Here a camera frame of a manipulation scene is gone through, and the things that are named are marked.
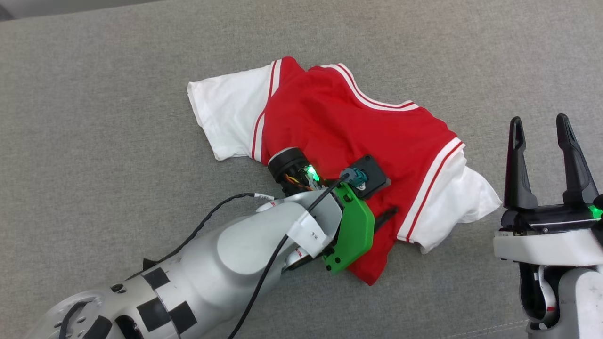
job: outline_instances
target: white cable clip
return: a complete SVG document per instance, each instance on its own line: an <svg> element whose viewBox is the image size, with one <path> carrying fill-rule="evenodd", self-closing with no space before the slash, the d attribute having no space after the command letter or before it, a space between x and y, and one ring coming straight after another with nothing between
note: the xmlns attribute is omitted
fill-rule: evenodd
<svg viewBox="0 0 603 339"><path fill-rule="evenodd" d="M316 258L333 241L333 238L324 234L323 229L307 211L297 218L287 235L312 258Z"/></svg>
<svg viewBox="0 0 603 339"><path fill-rule="evenodd" d="M262 198L262 199L266 199L266 200L270 200L270 201L273 201L274 199L276 199L272 195L261 194L261 193L255 193L254 197L256 197L256 198Z"/></svg>

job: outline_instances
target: black wire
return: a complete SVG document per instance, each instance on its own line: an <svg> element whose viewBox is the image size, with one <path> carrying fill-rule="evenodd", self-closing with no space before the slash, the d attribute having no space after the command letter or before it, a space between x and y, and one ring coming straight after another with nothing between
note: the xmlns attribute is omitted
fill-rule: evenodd
<svg viewBox="0 0 603 339"><path fill-rule="evenodd" d="M289 236L285 234L285 236L280 240L279 245L277 245L276 249L274 249L272 256L270 256L270 259L268 260L268 263L266 264L266 268L264 268L264 272L262 272L262 276L260 277L260 280L257 282L256 289L253 291L253 294L251 295L251 299L249 299L249 302L247 303L247 307L245 308L243 315L239 319L239 322L236 324L235 329L232 330L232 332L228 336L228 339L233 339L235 337L236 333L239 332L239 329L243 325L243 322L245 322L245 318L247 318L247 315L249 314L249 311L251 311L251 307L253 306L253 303L256 301L257 295L260 293L260 289L262 288L264 279L266 279L266 276L268 275L268 271L270 271L270 267L276 260L276 256L279 254L280 250L285 245L285 242L287 241L287 239L289 239Z"/></svg>
<svg viewBox="0 0 603 339"><path fill-rule="evenodd" d="M195 236L197 235L197 233L203 228L203 226L205 226L205 223L209 220L209 218L212 217L212 214L217 211L220 207L222 207L222 205L226 204L227 202L237 199L237 198L242 198L242 197L255 197L255 193L241 193L241 194L236 194L233 195L230 198L226 198L225 200L223 200L221 203L217 204L216 207L214 207L211 211L209 211L209 213L205 216L205 218L203 218L203 220L201 220L201 222L199 223L199 226L197 226L195 228L195 230L192 231L191 235L188 236L188 238L186 238L186 240L184 240L184 242L182 244L180 244L178 247L176 247L175 250L173 250L172 252L170 252L168 255L164 256L163 258L159 259L155 265L159 264L162 261L167 260L169 257L171 257L172 255L178 253L186 244L188 244L191 240L193 240L195 238ZM134 278L135 276L141 274L142 272L144 272L144 270L138 271L135 274L132 274L128 279L126 280L130 280L132 278Z"/></svg>
<svg viewBox="0 0 603 339"><path fill-rule="evenodd" d="M69 321L71 320L71 317L74 316L75 312L77 312L80 307L84 306L87 303L88 302L77 302L69 309L67 314L65 314L65 318L63 318L63 322L61 322L61 330L58 332L58 339L65 339L65 337L67 336L67 326L69 326Z"/></svg>
<svg viewBox="0 0 603 339"><path fill-rule="evenodd" d="M311 210L313 210L314 207L316 207L327 196L327 194L331 193L331 191L333 191L335 189L335 187L337 187L337 185L339 185L343 180L347 179L349 176L350 176L350 174L345 173L339 179L337 179L331 185L329 185L329 187L327 189L325 189L318 196L318 198L316 198L316 200L314 200L314 202L307 208L308 212L310 212Z"/></svg>

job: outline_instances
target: green bracket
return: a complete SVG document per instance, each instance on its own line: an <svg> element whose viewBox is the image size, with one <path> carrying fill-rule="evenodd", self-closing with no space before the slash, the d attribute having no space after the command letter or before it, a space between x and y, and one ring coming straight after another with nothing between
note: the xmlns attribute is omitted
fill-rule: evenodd
<svg viewBox="0 0 603 339"><path fill-rule="evenodd" d="M343 204L343 216L337 244L323 260L327 270L337 274L371 249L375 219L367 203L360 200L348 184L342 183L334 191Z"/></svg>

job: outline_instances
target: gray couch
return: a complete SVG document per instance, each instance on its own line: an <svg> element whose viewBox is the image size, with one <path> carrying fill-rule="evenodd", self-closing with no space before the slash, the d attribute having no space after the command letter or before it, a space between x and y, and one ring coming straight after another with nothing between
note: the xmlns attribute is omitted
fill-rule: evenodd
<svg viewBox="0 0 603 339"><path fill-rule="evenodd" d="M0 23L0 336L168 253L223 198L278 194L261 164L213 159L186 84L285 55L343 62L367 95L425 106L501 196L520 115L533 191L561 201L566 113L603 185L602 4L173 0ZM491 246L501 213L428 255L397 244L373 287L319 262L287 274L239 337L525 338L517 266Z"/></svg>

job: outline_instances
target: green led light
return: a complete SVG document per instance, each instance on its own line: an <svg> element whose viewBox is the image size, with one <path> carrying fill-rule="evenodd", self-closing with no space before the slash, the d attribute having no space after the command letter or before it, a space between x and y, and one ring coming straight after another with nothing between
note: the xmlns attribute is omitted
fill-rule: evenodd
<svg viewBox="0 0 603 339"><path fill-rule="evenodd" d="M318 173L316 173L316 170L314 169L314 167L312 167L312 165L309 165L308 167L306 167L306 172L312 174L312 177L314 178L315 181L320 180Z"/></svg>
<svg viewBox="0 0 603 339"><path fill-rule="evenodd" d="M593 212L593 219L601 219L601 214L603 214L602 210L594 206L589 206L589 209L591 212Z"/></svg>

